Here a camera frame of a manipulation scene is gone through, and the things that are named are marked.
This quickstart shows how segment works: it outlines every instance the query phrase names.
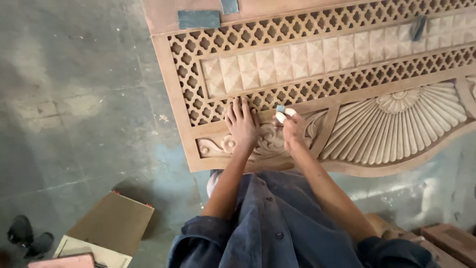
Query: blue shirt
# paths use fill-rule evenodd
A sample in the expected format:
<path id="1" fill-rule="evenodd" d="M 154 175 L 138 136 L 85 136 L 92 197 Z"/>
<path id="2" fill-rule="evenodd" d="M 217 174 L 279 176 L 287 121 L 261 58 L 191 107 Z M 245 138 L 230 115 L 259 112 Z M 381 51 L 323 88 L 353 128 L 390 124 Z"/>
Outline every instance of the blue shirt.
<path id="1" fill-rule="evenodd" d="M 243 175 L 231 221 L 197 216 L 183 226 L 168 267 L 429 267 L 431 254 L 406 240 L 369 237 L 354 246 L 320 208 L 306 179 Z"/>

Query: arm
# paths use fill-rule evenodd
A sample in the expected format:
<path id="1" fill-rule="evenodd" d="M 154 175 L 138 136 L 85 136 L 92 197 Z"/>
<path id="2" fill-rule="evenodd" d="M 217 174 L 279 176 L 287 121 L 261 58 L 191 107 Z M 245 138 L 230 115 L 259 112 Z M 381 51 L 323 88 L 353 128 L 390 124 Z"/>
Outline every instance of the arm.
<path id="1" fill-rule="evenodd" d="M 285 148 L 309 182 L 322 210 L 346 230 L 355 243 L 376 236 L 377 233 L 369 221 L 332 180 L 304 143 L 304 119 L 299 114 L 292 118 L 287 117 L 283 122 Z"/>
<path id="2" fill-rule="evenodd" d="M 249 111 L 245 99 L 235 98 L 228 106 L 225 122 L 236 142 L 233 155 L 221 174 L 202 216 L 231 219 L 238 196 L 238 186 L 246 162 L 258 140 L 259 119 L 256 110 Z"/>

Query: carved wooden panel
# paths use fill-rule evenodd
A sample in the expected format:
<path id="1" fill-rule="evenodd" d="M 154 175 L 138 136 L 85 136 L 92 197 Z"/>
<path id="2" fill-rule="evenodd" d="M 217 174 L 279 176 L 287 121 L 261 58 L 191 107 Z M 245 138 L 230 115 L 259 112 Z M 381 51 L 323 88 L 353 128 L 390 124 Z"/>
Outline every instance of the carved wooden panel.
<path id="1" fill-rule="evenodd" d="M 271 116 L 290 105 L 332 171 L 377 176 L 474 129 L 476 0 L 384 0 L 152 36 L 192 171 L 224 168 L 243 96 L 262 120 L 247 170 L 293 167 Z M 415 16 L 428 16 L 414 42 Z"/>

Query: wooden frame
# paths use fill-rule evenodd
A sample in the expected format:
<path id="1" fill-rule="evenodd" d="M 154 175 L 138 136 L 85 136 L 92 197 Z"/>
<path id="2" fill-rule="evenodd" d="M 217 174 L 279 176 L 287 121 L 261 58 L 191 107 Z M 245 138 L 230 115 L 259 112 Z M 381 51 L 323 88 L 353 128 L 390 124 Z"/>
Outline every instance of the wooden frame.
<path id="1" fill-rule="evenodd" d="M 278 104 L 289 105 L 309 119 L 306 138 L 310 149 L 328 171 L 381 176 L 427 161 L 452 139 L 476 128 L 476 103 L 469 88 L 474 85 L 472 79 L 466 78 L 476 73 L 475 10 L 475 3 L 469 0 L 359 1 L 342 7 L 224 23 L 217 29 L 153 35 L 190 170 L 226 166 L 234 142 L 223 121 L 223 109 L 235 96 L 246 97 L 250 106 L 258 110 L 262 122 L 260 144 L 246 171 L 294 166 L 292 158 L 279 146 L 280 133 L 269 127 Z M 428 16 L 423 47 L 409 41 L 405 34 L 409 23 L 420 14 Z M 375 34 L 386 31 L 397 33 L 397 39 L 385 41 L 381 37 L 378 41 Z M 364 36 L 359 39 L 364 46 L 357 44 L 355 33 Z M 326 42 L 332 41 L 346 49 L 325 53 Z M 319 42 L 324 44 L 324 51 L 318 50 L 316 54 Z M 383 58 L 372 59 L 379 51 Z M 271 53 L 272 66 L 258 62 L 258 57 Z M 339 57 L 327 58 L 337 54 Z M 283 64 L 280 57 L 290 61 Z M 316 61 L 322 61 L 322 66 L 316 66 Z M 426 85 L 443 81 L 455 85 L 451 94 L 458 96 L 458 100 L 448 105 L 464 109 L 465 120 L 446 128 L 437 139 L 426 142 L 424 148 L 372 165 L 323 157 L 342 107 L 392 93 L 406 94 L 414 88 L 424 90 Z"/>

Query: black shoe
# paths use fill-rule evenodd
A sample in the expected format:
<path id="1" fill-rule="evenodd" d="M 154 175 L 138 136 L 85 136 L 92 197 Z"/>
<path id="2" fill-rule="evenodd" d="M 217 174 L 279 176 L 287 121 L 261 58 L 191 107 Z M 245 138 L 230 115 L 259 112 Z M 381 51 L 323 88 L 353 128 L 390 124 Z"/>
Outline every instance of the black shoe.
<path id="1" fill-rule="evenodd" d="M 51 233 L 42 233 L 35 241 L 30 245 L 25 258 L 41 259 L 51 249 L 53 245 L 54 236 Z"/>
<path id="2" fill-rule="evenodd" d="M 16 216 L 7 233 L 8 241 L 20 247 L 29 247 L 33 243 L 33 230 L 28 218 Z"/>

